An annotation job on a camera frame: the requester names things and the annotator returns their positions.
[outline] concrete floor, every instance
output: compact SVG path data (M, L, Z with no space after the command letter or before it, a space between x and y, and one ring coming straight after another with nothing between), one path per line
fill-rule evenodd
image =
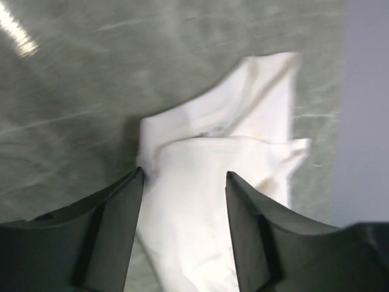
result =
M295 137L312 139L293 208L329 221L342 0L1 0L0 220L31 219L134 166L139 119L246 55L302 54ZM126 291L160 291L135 244Z

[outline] gray wall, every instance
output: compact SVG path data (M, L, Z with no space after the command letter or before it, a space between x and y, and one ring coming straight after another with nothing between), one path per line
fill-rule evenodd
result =
M332 223L389 221L389 1L350 0Z

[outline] gray floor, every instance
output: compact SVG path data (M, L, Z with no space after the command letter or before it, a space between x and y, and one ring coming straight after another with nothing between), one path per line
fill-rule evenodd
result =
M294 209L329 222L342 0L2 0L0 220L32 218L134 165L139 119L213 86L245 55L302 53L295 137L312 153ZM138 244L127 291L159 291Z

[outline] white fabric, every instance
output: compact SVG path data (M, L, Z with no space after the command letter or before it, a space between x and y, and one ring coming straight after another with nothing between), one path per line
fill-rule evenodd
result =
M225 175L289 207L307 139L289 140L298 58L247 57L218 86L141 123L138 235L167 292L239 292Z

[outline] crumpled white cloth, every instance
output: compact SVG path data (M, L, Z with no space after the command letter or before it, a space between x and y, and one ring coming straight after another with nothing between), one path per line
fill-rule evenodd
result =
M309 140L291 141L295 53L247 57L209 92L141 123L137 225L164 291L239 292L225 176L290 207Z

